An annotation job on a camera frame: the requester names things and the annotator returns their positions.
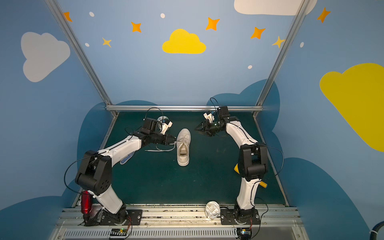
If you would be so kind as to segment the red bottle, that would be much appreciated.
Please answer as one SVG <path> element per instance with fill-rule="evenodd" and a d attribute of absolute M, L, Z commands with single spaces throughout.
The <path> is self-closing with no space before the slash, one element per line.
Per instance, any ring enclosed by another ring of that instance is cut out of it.
<path fill-rule="evenodd" d="M 83 215 L 90 215 L 92 211 L 92 195 L 88 191 L 82 191 L 81 194 L 81 212 Z"/>

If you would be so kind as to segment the right small circuit board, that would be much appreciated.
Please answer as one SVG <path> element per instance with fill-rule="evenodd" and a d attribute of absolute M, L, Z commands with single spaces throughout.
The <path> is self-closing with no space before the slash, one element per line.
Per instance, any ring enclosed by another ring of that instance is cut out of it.
<path fill-rule="evenodd" d="M 249 228 L 237 228 L 237 240 L 250 240 L 252 238 L 252 229 Z"/>

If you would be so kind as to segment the aluminium frame left post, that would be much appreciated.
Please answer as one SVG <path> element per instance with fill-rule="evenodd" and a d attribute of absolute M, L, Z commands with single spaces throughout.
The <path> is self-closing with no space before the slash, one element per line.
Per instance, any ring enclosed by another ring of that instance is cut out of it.
<path fill-rule="evenodd" d="M 89 75 L 92 83 L 96 87 L 102 100 L 104 101 L 104 103 L 106 104 L 107 107 L 109 105 L 112 105 L 113 103 L 112 103 L 110 97 L 108 96 L 108 94 L 107 94 L 100 78 L 98 77 L 96 71 L 94 70 L 91 62 L 89 61 L 88 57 L 86 56 L 86 53 L 83 50 L 83 47 L 81 46 L 80 41 L 78 40 L 72 27 L 70 26 L 69 21 L 66 19 L 64 12 L 62 11 L 58 1 L 47 0 L 45 2 L 48 5 L 51 13 L 55 17 L 56 21 L 58 22 L 59 26 L 61 27 L 63 33 L 67 37 L 70 45 L 72 46 L 73 50 L 75 51 L 76 55 L 78 56 L 81 64 L 83 65 L 84 69 L 86 70 L 87 74 Z"/>

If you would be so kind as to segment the white sneaker shoe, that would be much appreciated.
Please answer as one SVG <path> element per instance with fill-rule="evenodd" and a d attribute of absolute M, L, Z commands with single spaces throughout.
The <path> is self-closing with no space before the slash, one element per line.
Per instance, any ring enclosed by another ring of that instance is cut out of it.
<path fill-rule="evenodd" d="M 179 132 L 176 144 L 178 164 L 185 167 L 190 162 L 191 133 L 188 129 L 182 129 Z"/>

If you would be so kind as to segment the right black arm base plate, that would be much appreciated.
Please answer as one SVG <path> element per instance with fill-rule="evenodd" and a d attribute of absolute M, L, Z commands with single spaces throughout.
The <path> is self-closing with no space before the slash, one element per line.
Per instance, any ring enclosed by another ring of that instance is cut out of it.
<path fill-rule="evenodd" d="M 221 209 L 222 225 L 257 225 L 261 223 L 259 212 L 255 209 Z"/>

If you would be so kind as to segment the small circuit board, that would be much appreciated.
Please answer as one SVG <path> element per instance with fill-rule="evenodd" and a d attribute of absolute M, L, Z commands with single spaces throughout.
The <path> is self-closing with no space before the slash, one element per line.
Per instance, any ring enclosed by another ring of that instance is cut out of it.
<path fill-rule="evenodd" d="M 109 233 L 110 240 L 124 240 L 128 236 L 128 229 L 111 229 Z"/>
<path fill-rule="evenodd" d="M 250 240 L 252 238 L 252 229 L 249 228 L 237 228 L 237 240 Z"/>

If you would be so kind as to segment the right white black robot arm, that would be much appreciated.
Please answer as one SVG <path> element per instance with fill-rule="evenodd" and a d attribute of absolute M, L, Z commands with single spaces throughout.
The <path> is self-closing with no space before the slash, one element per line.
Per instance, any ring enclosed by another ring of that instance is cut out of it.
<path fill-rule="evenodd" d="M 233 209 L 221 210 L 221 224 L 259 224 L 261 217 L 255 208 L 255 198 L 259 185 L 269 172 L 268 146 L 254 139 L 244 129 L 240 120 L 230 115 L 227 106 L 220 106 L 215 112 L 205 112 L 204 118 L 196 127 L 197 132 L 213 137 L 225 131 L 239 147 L 236 169 L 242 178 L 240 192 Z"/>

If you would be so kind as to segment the aluminium frame back bar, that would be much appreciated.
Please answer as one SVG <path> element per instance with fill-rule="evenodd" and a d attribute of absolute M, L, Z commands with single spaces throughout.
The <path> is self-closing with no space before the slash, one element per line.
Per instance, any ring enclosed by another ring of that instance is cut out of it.
<path fill-rule="evenodd" d="M 155 106 L 155 105 L 107 105 L 107 111 L 146 112 L 158 109 L 166 112 L 204 112 L 217 110 L 218 106 Z M 228 106 L 230 112 L 261 112 L 262 106 Z"/>

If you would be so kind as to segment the aluminium front rail base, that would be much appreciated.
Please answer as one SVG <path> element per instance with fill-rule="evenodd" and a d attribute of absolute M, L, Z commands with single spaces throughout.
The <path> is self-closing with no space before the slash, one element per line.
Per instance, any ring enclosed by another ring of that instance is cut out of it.
<path fill-rule="evenodd" d="M 109 240 L 111 229 L 128 229 L 125 240 L 237 240 L 237 228 L 252 229 L 254 240 L 307 240 L 309 236 L 294 207 L 257 204 L 262 216 L 257 225 L 222 225 L 220 217 L 209 220 L 205 205 L 129 205 L 143 210 L 138 226 L 85 227 L 80 207 L 63 209 L 51 240 Z"/>

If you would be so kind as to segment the round sunflower label canister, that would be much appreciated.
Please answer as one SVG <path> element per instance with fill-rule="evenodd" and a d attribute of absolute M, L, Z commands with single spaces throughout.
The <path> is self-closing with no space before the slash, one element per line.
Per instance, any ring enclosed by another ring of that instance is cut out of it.
<path fill-rule="evenodd" d="M 158 121 L 160 123 L 166 123 L 167 124 L 169 122 L 169 118 L 167 116 L 160 116 L 160 117 L 158 117 Z"/>

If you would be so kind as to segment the left small circuit board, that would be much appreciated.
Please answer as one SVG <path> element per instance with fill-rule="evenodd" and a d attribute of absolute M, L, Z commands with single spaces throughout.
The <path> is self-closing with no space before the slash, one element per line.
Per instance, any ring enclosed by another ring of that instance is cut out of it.
<path fill-rule="evenodd" d="M 124 240 L 128 236 L 128 229 L 111 229 L 109 233 L 110 240 Z"/>

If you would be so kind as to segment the aluminium frame post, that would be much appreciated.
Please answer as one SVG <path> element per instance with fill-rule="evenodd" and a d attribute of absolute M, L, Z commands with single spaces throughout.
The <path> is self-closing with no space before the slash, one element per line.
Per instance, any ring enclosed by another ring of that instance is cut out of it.
<path fill-rule="evenodd" d="M 278 76 L 278 73 L 283 65 L 283 62 L 289 52 L 289 49 L 291 45 L 293 44 L 293 41 L 299 32 L 299 29 L 307 15 L 307 9 L 309 9 L 310 3 L 312 1 L 310 0 L 304 0 L 299 5 L 298 11 L 292 21 L 292 24 L 288 30 L 288 33 L 286 35 L 285 42 L 283 43 L 283 46 L 280 48 L 279 53 L 277 55 L 276 61 L 273 65 L 273 68 L 261 90 L 261 93 L 258 97 L 256 107 L 259 108 L 259 110 L 253 111 L 253 118 L 256 120 L 257 115 L 259 112 L 263 110 L 263 104 L 268 96 L 268 93 L 270 92 L 272 85 Z"/>
<path fill-rule="evenodd" d="M 112 103 L 110 97 L 108 96 L 108 94 L 107 94 L 100 78 L 98 77 L 96 71 L 94 70 L 91 62 L 89 61 L 88 57 L 86 56 L 86 53 L 83 50 L 83 47 L 81 46 L 80 41 L 78 40 L 72 27 L 70 26 L 69 21 L 66 19 L 64 12 L 62 11 L 58 1 L 47 0 L 45 2 L 48 5 L 51 13 L 55 17 L 56 21 L 58 22 L 59 26 L 61 27 L 63 33 L 67 37 L 70 45 L 72 46 L 73 50 L 75 51 L 76 55 L 78 56 L 81 64 L 83 65 L 84 69 L 86 70 L 87 74 L 89 75 L 92 83 L 96 87 L 102 100 L 104 101 L 104 103 L 106 104 L 107 107 L 109 105 L 112 105 L 113 103 Z"/>

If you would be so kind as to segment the blue dotted work glove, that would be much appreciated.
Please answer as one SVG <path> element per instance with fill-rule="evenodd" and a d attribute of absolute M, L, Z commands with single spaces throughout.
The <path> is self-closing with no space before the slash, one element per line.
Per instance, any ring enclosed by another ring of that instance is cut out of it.
<path fill-rule="evenodd" d="M 120 160 L 120 164 L 121 165 L 126 164 L 134 156 L 134 154 L 135 154 L 135 152 L 131 152 L 130 154 L 125 156 L 122 160 Z"/>

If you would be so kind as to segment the aluminium frame right post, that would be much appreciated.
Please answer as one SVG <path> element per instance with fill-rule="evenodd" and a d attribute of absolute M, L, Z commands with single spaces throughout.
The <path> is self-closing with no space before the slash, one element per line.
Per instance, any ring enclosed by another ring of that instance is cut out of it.
<path fill-rule="evenodd" d="M 272 85 L 278 76 L 278 73 L 283 65 L 283 62 L 289 52 L 289 49 L 291 45 L 293 44 L 293 41 L 299 32 L 299 29 L 307 15 L 307 9 L 309 9 L 310 3 L 312 1 L 310 0 L 304 0 L 299 5 L 298 11 L 292 21 L 292 24 L 288 30 L 288 33 L 286 35 L 285 42 L 283 43 L 283 46 L 280 48 L 279 53 L 277 55 L 276 61 L 273 65 L 273 68 L 261 90 L 261 93 L 258 97 L 256 107 L 259 108 L 259 110 L 253 111 L 253 118 L 256 120 L 257 115 L 259 112 L 263 110 L 263 104 L 268 96 L 268 93 L 270 92 Z"/>

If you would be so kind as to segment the yellow plastic scoop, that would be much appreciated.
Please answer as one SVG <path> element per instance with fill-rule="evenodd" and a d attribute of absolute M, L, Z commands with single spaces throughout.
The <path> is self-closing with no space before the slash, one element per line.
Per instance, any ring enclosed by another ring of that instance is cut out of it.
<path fill-rule="evenodd" d="M 236 166 L 234 167 L 234 170 L 236 173 L 238 173 L 238 174 L 240 173 L 239 168 L 238 168 L 238 164 L 236 164 Z M 263 181 L 260 181 L 259 185 L 265 189 L 268 187 L 268 185 Z"/>

